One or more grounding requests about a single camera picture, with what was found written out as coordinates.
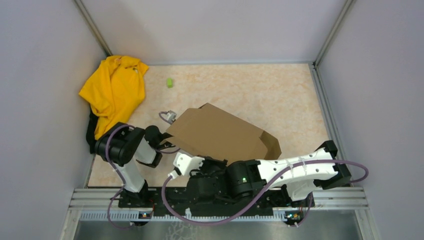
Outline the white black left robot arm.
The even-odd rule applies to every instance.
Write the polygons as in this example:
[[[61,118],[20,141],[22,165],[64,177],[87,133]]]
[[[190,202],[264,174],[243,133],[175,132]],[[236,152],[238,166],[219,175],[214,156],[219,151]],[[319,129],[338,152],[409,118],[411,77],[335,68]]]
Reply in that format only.
[[[150,193],[136,164],[156,168],[163,156],[159,152],[163,140],[156,125],[143,129],[118,122],[94,145],[94,152],[118,172],[124,184],[122,192],[138,207],[149,203]]]

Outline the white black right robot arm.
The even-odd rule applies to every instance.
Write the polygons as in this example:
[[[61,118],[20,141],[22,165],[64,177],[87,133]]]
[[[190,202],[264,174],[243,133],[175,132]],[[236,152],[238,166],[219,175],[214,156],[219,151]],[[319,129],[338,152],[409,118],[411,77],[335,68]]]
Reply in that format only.
[[[335,163],[338,150],[325,141],[308,155],[279,159],[251,159],[228,163],[204,157],[200,166],[189,171],[187,190],[194,204],[231,204],[251,200],[261,191],[281,188],[281,199],[295,206],[318,189],[348,184],[352,175],[346,164]]]

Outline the brown cardboard box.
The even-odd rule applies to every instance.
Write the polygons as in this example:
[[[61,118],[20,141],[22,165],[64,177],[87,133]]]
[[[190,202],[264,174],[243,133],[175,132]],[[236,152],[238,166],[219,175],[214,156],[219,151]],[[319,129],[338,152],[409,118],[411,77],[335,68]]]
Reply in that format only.
[[[276,160],[282,154],[275,136],[210,103],[186,109],[166,133],[168,142],[192,156],[229,163]]]

